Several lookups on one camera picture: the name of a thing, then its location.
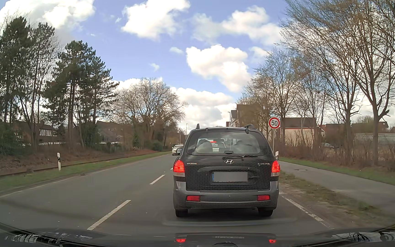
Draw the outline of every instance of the rear windshield wiper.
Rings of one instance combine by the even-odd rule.
[[[226,160],[226,159],[242,159],[243,158],[256,158],[258,156],[256,155],[232,155],[232,156],[225,156],[222,158],[222,160]]]

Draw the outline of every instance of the white dashed lane marking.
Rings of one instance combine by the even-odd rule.
[[[157,179],[155,179],[155,180],[154,180],[153,182],[151,182],[150,184],[152,185],[152,184],[156,183],[156,181],[160,180],[161,177],[164,177],[164,176],[165,176],[165,174],[159,176]]]
[[[103,216],[103,218],[99,219],[97,222],[92,224],[92,226],[88,227],[88,229],[86,229],[86,230],[89,230],[89,231],[94,230],[94,228],[98,227],[101,223],[103,223],[105,220],[107,220],[107,218],[109,218],[110,216],[115,214],[118,210],[120,210],[120,208],[124,207],[124,205],[128,204],[129,202],[130,202],[130,200],[126,200],[125,202],[120,204],[118,207],[116,207],[114,210],[112,210],[109,214]]]

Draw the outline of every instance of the grass verge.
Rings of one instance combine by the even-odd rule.
[[[321,207],[322,213],[337,218],[339,221],[349,221],[355,226],[388,226],[395,222],[395,216],[390,216],[374,206],[310,183],[292,174],[280,172],[279,181],[284,191],[287,185],[286,188],[291,190],[291,195],[299,196],[304,201]]]
[[[356,169],[344,166],[333,166],[326,162],[314,162],[310,160],[297,160],[285,157],[279,157],[279,160],[289,163],[294,163],[303,166],[310,166],[318,169],[339,172],[355,177],[362,177],[377,182],[387,183],[395,185],[395,172],[379,171],[373,167],[367,167],[363,169]]]
[[[107,161],[99,161],[93,163],[86,163],[80,165],[72,165],[72,166],[64,166],[61,171],[58,169],[46,170],[46,171],[37,171],[30,174],[24,175],[13,175],[0,178],[0,192],[5,191],[12,188],[17,188],[21,186],[31,185],[34,183],[44,182],[47,180],[65,177],[68,175],[79,174],[87,171],[93,171],[101,168],[105,168],[108,166],[118,165],[118,164],[126,164],[130,162],[135,162],[138,160],[144,160],[151,157],[156,157],[164,154],[168,154],[170,152],[159,152],[159,153],[151,153],[146,155],[139,156],[131,156],[127,158],[121,158],[116,160],[107,160]]]

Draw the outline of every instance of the car hood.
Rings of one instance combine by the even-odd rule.
[[[346,246],[374,244],[395,246],[395,229],[330,230],[309,235],[272,233],[174,233],[163,237],[110,235],[87,230],[34,229],[0,233],[0,247],[252,247],[252,246]]]

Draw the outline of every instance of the window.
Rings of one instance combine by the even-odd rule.
[[[226,151],[235,154],[268,154],[269,144],[260,133],[243,130],[210,130],[194,132],[187,146],[192,155],[225,155]]]
[[[41,136],[58,136],[58,132],[55,130],[41,129],[39,135],[41,135]]]

